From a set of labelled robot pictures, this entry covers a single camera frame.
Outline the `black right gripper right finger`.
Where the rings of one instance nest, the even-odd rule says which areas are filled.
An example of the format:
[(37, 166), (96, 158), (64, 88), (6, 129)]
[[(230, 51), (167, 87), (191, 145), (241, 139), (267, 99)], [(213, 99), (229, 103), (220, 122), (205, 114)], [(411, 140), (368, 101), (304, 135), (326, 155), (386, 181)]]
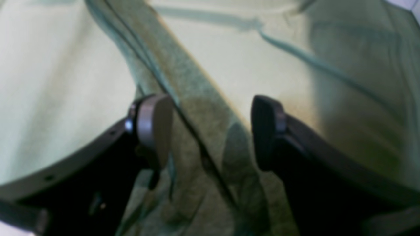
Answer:
[(282, 180), (300, 235), (419, 235), (419, 191), (346, 157), (270, 97), (254, 96), (251, 126), (257, 165)]

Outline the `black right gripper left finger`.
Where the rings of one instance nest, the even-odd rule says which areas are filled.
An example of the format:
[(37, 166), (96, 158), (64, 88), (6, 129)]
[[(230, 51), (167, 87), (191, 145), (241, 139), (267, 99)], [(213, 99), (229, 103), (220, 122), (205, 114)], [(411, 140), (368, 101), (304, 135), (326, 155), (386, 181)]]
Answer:
[(170, 152), (167, 94), (133, 101), (127, 117), (65, 159), (1, 186), (1, 235), (114, 236), (141, 170), (152, 189)]

